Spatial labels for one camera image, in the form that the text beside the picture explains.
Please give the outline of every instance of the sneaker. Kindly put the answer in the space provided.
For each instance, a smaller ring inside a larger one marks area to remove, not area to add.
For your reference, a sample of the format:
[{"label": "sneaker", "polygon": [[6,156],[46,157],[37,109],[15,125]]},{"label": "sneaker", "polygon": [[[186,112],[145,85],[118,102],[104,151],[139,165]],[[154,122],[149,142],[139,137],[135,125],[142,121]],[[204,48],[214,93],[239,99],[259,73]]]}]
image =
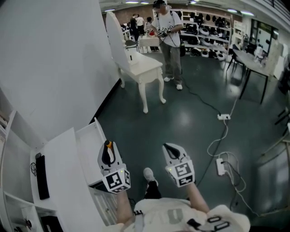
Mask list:
[{"label": "sneaker", "polygon": [[177,88],[178,90],[182,90],[182,89],[183,89],[183,88],[182,88],[182,85],[177,85],[176,88]]},{"label": "sneaker", "polygon": [[174,77],[173,77],[173,78],[165,77],[165,78],[164,78],[164,81],[165,81],[165,82],[169,82],[169,81],[171,81],[171,80],[173,80],[173,79],[174,79]]},{"label": "sneaker", "polygon": [[148,183],[150,181],[155,181],[157,183],[157,186],[158,186],[158,182],[155,179],[153,171],[151,170],[151,168],[145,168],[143,171],[143,174],[144,174],[145,179],[148,181]]}]

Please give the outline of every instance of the person in background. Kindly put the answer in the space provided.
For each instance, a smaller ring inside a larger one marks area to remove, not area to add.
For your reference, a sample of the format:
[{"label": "person in background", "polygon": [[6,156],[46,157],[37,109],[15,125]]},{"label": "person in background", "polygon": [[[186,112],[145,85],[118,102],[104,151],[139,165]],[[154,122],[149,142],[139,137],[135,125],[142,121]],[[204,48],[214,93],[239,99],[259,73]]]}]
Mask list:
[{"label": "person in background", "polygon": [[[153,29],[151,27],[151,24],[152,24],[152,18],[151,17],[148,17],[147,18],[147,22],[145,23],[145,27],[144,27],[145,32],[149,33],[151,31],[153,31]],[[158,47],[151,47],[150,46],[150,49],[151,49],[152,52],[159,51],[159,48]]]},{"label": "person in background", "polygon": [[139,32],[137,28],[137,22],[136,22],[136,14],[133,14],[132,18],[130,19],[130,28],[131,28],[131,33],[134,36],[135,41],[138,41],[139,38]]},{"label": "person in background", "polygon": [[135,205],[133,216],[127,192],[117,194],[117,225],[104,232],[249,232],[250,221],[225,205],[210,210],[194,183],[186,185],[189,201],[162,198],[150,168],[143,171],[147,191]]},{"label": "person in background", "polygon": [[158,17],[152,23],[155,34],[161,28],[167,29],[167,36],[160,38],[160,48],[165,60],[165,82],[174,79],[176,88],[182,90],[181,63],[180,63],[180,38],[178,32],[183,29],[182,22],[176,12],[168,11],[163,0],[157,0],[153,8],[158,11]]},{"label": "person in background", "polygon": [[136,21],[137,21],[137,27],[139,30],[139,35],[144,35],[145,34],[144,19],[142,17],[140,17],[140,15],[137,15]]}]

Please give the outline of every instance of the handheld controller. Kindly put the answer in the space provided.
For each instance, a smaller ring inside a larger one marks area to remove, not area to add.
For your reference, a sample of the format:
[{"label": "handheld controller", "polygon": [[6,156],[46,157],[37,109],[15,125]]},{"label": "handheld controller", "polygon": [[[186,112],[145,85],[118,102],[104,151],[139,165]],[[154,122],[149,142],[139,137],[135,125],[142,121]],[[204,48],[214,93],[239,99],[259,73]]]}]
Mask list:
[{"label": "handheld controller", "polygon": [[102,181],[108,192],[118,194],[131,188],[130,173],[122,161],[115,142],[105,141],[99,151],[98,164],[103,175]]},{"label": "handheld controller", "polygon": [[166,172],[174,181],[177,187],[183,187],[195,181],[192,160],[183,147],[172,143],[165,143],[162,146],[166,159]]}]

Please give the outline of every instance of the extension cord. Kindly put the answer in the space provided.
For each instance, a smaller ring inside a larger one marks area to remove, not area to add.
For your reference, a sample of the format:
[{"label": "extension cord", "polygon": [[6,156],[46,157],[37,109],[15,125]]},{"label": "extension cord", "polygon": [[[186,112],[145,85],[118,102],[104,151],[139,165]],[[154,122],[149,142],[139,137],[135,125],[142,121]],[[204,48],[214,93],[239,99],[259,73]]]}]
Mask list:
[{"label": "extension cord", "polygon": [[218,114],[217,119],[219,119],[220,121],[230,120],[231,116],[229,114]]}]

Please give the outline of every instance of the white shirt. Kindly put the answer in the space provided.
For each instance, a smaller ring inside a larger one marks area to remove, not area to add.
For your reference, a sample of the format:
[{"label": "white shirt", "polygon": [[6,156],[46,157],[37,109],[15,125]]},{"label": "white shirt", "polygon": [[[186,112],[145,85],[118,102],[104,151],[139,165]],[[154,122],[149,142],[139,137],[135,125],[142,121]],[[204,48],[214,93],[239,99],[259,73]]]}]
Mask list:
[{"label": "white shirt", "polygon": [[[182,25],[182,22],[178,16],[178,14],[174,11],[172,11],[172,16],[170,14],[170,11],[168,11],[167,14],[162,15],[158,14],[159,20],[155,18],[155,20],[152,23],[152,26],[154,26],[157,30],[159,30],[162,27],[165,27],[167,29],[172,29],[176,25]],[[164,43],[172,46],[172,47],[179,47],[180,46],[180,38],[178,32],[170,33],[168,36],[166,36],[163,40]]]},{"label": "white shirt", "polygon": [[144,19],[142,17],[138,17],[138,18],[136,18],[136,21],[137,21],[137,26],[142,26]]},{"label": "white shirt", "polygon": [[[144,199],[135,206],[135,211],[143,213],[142,232],[180,232],[180,231],[216,231],[249,232],[249,219],[242,214],[231,212],[225,205],[220,205],[208,213],[190,207],[190,202],[172,198]],[[188,225],[193,219],[197,226]],[[104,228],[104,232],[134,232],[135,224],[117,224]]]}]

